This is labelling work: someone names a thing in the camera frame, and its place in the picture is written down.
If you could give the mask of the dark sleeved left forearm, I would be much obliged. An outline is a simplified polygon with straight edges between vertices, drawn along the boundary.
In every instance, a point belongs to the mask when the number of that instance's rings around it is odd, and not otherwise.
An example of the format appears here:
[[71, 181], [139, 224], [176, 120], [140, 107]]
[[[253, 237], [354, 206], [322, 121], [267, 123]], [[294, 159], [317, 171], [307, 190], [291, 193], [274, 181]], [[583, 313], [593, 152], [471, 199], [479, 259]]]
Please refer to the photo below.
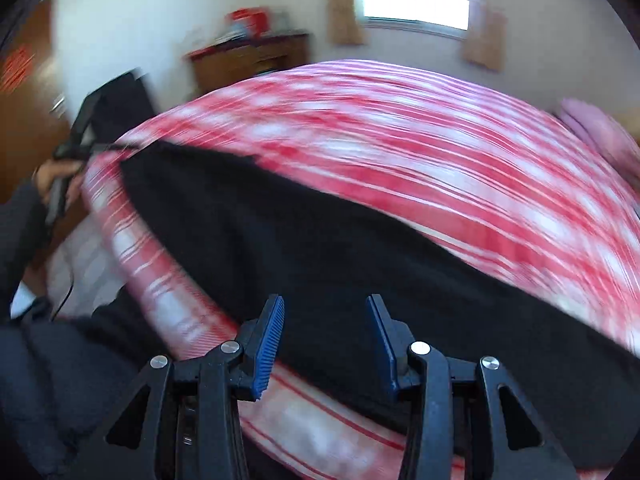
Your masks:
[[1, 323], [11, 319], [11, 304], [29, 263], [50, 240], [48, 208], [32, 181], [21, 183], [1, 205]]

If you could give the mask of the person's left hand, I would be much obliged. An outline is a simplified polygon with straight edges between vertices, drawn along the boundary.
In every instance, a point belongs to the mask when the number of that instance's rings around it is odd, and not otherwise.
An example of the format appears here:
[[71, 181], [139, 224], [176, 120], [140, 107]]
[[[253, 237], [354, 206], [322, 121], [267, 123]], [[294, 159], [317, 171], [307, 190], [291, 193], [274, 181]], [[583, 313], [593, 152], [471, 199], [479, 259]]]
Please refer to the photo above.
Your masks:
[[48, 159], [32, 174], [40, 200], [47, 205], [50, 200], [51, 188], [56, 179], [68, 179], [70, 185], [66, 192], [66, 204], [69, 207], [80, 194], [80, 187], [85, 175], [85, 165], [78, 160]]

